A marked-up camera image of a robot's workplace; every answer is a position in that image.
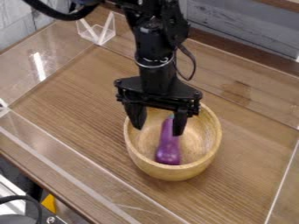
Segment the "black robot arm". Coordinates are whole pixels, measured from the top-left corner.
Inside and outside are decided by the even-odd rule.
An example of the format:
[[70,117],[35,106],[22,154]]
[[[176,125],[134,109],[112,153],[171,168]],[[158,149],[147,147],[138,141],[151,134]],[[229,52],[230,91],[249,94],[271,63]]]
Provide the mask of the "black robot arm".
[[115,80],[116,100],[136,129],[146,124],[147,109],[174,113],[172,134],[184,132],[187,119],[201,113],[202,92],[187,85],[194,78],[183,75],[176,53],[188,51],[183,42],[188,38],[190,24],[182,13],[179,0],[72,0],[80,10],[63,13],[42,0],[23,0],[48,17],[76,21],[83,19],[107,1],[123,11],[135,36],[135,63],[139,75]]

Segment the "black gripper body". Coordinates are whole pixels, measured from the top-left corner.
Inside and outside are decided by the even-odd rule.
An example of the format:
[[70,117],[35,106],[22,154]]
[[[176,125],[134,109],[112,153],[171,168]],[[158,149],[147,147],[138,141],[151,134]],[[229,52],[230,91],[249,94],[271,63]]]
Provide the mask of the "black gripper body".
[[180,81],[172,62],[160,67],[140,66],[139,72],[138,76],[115,80],[116,100],[123,106],[132,102],[174,113],[183,109],[188,117],[201,113],[202,92]]

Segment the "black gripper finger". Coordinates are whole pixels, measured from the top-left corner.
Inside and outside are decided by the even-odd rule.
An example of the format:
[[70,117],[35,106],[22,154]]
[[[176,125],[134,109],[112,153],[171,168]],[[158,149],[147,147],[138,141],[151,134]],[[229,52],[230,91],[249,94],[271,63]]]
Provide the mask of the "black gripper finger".
[[134,127],[140,130],[146,124],[147,110],[146,106],[139,103],[124,103],[126,113]]
[[176,137],[183,134],[187,119],[188,119],[188,114],[186,110],[180,109],[174,113],[172,134]]

